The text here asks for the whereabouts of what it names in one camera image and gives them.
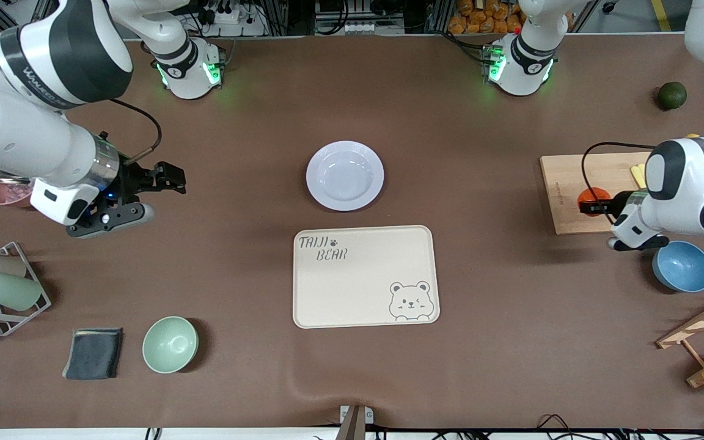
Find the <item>cream tray with bear print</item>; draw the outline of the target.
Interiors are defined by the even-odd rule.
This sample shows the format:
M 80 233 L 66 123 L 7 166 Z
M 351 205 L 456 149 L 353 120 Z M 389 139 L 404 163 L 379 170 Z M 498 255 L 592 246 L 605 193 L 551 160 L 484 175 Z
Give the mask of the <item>cream tray with bear print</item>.
M 433 234 L 424 225 L 306 229 L 294 237 L 299 328 L 428 324 L 440 314 Z

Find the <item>green lime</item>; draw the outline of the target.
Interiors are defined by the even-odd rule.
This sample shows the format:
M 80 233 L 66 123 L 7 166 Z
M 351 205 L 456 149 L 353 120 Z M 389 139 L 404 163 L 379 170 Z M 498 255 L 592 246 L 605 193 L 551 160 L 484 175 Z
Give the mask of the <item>green lime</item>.
M 684 84 L 674 81 L 663 84 L 656 94 L 656 102 L 663 111 L 673 111 L 684 106 L 688 92 Z

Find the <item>wooden peg drying rack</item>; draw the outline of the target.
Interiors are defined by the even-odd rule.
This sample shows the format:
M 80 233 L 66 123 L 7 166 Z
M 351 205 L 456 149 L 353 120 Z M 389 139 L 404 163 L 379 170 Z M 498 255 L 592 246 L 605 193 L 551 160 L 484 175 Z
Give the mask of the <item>wooden peg drying rack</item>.
M 656 348 L 659 349 L 682 347 L 692 356 L 693 360 L 700 367 L 692 376 L 686 378 L 686 384 L 692 388 L 704 387 L 704 378 L 702 376 L 702 372 L 704 371 L 704 358 L 699 356 L 695 348 L 688 342 L 690 337 L 701 334 L 701 332 L 704 332 L 704 311 L 677 326 L 673 331 L 668 332 L 654 342 Z

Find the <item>mint green cup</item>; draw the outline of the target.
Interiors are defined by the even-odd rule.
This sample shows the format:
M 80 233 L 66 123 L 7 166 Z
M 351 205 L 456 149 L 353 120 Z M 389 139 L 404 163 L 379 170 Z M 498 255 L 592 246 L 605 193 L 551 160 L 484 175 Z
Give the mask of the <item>mint green cup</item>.
M 33 279 L 0 273 L 0 306 L 24 312 L 36 305 L 42 293 L 41 284 Z

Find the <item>dark grey folded cloth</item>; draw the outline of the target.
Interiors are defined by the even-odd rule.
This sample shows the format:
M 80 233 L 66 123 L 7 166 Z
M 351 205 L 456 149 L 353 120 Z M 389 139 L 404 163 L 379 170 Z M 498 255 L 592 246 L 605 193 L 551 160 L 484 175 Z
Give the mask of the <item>dark grey folded cloth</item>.
M 115 378 L 122 340 L 122 328 L 74 329 L 62 376 L 70 381 Z

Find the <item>pink bowl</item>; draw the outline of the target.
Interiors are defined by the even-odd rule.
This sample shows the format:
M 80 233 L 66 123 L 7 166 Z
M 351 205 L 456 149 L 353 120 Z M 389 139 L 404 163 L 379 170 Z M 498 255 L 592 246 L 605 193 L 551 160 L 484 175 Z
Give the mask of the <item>pink bowl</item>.
M 0 183 L 0 206 L 30 208 L 32 188 L 25 184 Z

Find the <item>light green bowl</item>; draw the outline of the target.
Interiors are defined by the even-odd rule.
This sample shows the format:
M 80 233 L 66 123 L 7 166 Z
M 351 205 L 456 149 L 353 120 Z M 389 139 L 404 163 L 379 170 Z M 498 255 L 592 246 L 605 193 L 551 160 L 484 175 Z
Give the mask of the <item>light green bowl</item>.
M 193 361 L 198 345 L 198 332 L 187 318 L 164 317 L 146 332 L 142 358 L 151 371 L 171 374 Z

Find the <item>wooden cutting board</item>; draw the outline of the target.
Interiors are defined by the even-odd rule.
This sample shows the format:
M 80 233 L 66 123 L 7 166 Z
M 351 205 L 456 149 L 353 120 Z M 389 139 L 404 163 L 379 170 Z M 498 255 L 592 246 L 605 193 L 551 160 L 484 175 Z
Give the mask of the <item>wooden cutting board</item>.
M 579 212 L 578 197 L 587 189 L 581 172 L 582 158 L 581 154 L 540 158 L 551 217 L 559 236 L 610 232 L 609 222 L 603 215 L 589 217 Z M 647 158 L 648 152 L 592 153 L 585 161 L 590 186 L 606 190 L 612 196 L 621 191 L 637 190 L 629 168 L 644 163 Z

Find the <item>orange mandarin fruit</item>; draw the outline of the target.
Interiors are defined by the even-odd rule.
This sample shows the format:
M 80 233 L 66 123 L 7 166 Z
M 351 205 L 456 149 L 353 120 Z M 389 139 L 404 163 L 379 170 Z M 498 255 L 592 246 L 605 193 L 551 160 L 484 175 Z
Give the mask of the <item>orange mandarin fruit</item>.
M 578 198 L 576 198 L 576 204 L 579 209 L 579 201 L 580 200 L 592 200 L 592 199 L 612 199 L 612 196 L 604 189 L 598 188 L 598 187 L 589 187 L 585 190 L 583 190 L 581 193 L 579 193 Z

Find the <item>pile of orange fruit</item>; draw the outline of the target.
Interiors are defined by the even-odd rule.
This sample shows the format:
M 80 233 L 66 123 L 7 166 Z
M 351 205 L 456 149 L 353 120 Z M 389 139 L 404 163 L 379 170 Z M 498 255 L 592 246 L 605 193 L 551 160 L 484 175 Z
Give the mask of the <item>pile of orange fruit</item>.
M 527 16 L 518 0 L 453 0 L 450 34 L 519 33 Z

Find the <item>white power strip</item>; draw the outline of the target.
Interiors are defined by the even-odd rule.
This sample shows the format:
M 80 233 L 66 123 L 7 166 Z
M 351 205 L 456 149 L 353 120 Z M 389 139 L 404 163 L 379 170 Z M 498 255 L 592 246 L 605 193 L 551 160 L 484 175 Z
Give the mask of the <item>white power strip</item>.
M 263 37 L 271 36 L 262 8 L 252 4 L 237 4 L 232 12 L 215 12 L 213 23 L 201 24 L 206 37 Z

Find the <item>blue bowl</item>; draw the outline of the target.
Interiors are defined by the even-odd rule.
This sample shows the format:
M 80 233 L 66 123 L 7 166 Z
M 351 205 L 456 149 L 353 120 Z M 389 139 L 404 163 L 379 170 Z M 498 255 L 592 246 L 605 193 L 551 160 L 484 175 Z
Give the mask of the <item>blue bowl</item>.
M 687 241 L 671 241 L 653 256 L 653 273 L 676 292 L 704 291 L 704 251 Z

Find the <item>lavender round plate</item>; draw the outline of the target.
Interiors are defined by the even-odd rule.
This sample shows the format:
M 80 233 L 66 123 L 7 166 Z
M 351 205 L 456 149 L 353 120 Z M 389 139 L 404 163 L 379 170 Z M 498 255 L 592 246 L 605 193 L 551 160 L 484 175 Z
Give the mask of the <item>lavender round plate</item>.
M 380 157 L 355 141 L 337 141 L 319 148 L 306 168 L 311 197 L 332 211 L 365 208 L 378 197 L 384 181 Z

